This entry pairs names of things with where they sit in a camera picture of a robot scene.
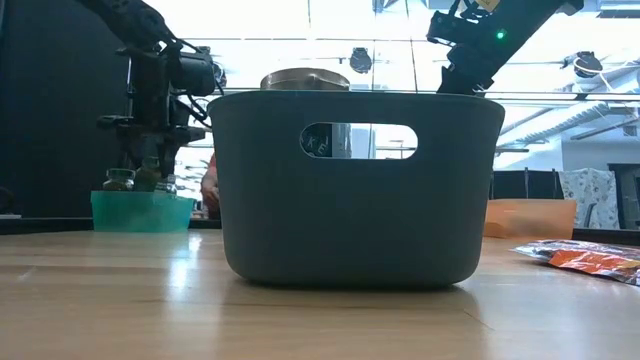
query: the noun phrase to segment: orange wrapper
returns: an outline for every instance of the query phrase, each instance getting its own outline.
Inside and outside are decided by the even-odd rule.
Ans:
[[[640,250],[585,241],[543,240],[514,251],[553,266],[640,286]]]

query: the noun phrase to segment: wooden table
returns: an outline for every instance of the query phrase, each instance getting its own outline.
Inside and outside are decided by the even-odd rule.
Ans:
[[[256,287],[218,231],[0,237],[0,359],[637,359],[640,288],[486,240],[437,292]]]

